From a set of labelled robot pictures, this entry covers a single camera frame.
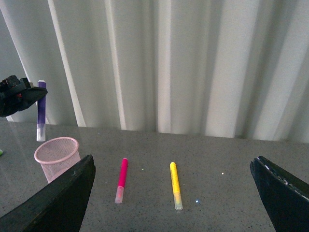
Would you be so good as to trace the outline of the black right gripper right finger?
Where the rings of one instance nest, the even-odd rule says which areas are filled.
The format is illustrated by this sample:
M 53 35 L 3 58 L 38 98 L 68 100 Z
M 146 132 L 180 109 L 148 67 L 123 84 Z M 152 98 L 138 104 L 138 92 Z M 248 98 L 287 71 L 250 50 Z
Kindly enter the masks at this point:
M 277 232 L 309 230 L 309 185 L 263 156 L 250 164 L 261 201 Z

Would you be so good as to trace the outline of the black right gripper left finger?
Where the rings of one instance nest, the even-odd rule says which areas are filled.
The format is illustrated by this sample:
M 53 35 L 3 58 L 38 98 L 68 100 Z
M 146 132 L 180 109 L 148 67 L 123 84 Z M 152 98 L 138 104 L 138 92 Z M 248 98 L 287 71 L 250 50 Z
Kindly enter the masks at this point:
M 87 155 L 0 219 L 2 232 L 78 232 L 95 179 Z

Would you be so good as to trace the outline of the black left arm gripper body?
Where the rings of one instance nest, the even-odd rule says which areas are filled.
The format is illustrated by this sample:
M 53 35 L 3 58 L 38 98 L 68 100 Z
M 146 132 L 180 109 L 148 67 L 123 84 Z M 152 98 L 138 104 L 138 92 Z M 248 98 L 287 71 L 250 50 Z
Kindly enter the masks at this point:
M 30 83 L 27 78 L 11 75 L 0 83 L 0 117 L 7 117 L 29 108 L 26 99 Z

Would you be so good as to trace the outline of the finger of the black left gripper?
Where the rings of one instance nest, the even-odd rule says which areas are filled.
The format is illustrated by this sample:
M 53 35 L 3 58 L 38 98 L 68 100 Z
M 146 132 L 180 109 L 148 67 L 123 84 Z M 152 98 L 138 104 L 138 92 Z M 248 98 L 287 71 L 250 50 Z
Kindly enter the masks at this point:
M 44 87 L 32 87 L 21 92 L 21 106 L 20 110 L 26 110 L 31 107 L 35 102 L 42 99 L 47 95 L 48 91 Z

